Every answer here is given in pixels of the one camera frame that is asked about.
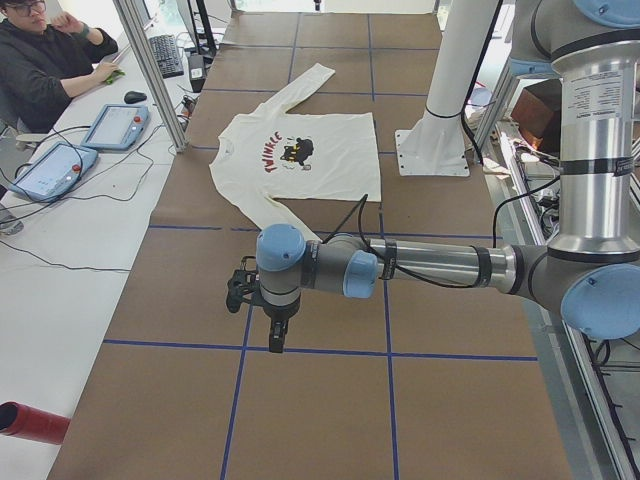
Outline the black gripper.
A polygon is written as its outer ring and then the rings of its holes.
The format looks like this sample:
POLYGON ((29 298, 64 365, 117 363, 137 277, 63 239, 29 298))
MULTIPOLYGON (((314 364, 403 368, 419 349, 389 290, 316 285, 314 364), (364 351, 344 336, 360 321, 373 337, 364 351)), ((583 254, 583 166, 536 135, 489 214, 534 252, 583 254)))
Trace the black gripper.
POLYGON ((269 351, 278 353, 284 349, 289 319, 295 315, 295 303, 277 306, 267 304, 264 313, 270 318, 269 351))

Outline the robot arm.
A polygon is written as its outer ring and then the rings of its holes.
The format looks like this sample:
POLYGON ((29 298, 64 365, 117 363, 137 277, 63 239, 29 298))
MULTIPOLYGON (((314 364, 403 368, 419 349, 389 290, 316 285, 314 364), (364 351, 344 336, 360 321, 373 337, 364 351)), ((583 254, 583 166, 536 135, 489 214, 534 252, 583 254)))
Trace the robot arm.
POLYGON ((574 329, 618 339, 639 328, 639 247, 628 233, 639 5, 520 1, 511 62, 562 80, 558 233, 543 246, 500 248, 353 237, 304 241, 275 224, 257 240, 252 301, 270 317, 269 348, 284 348, 303 289, 369 297, 377 280, 451 289, 493 287, 530 299, 574 329))

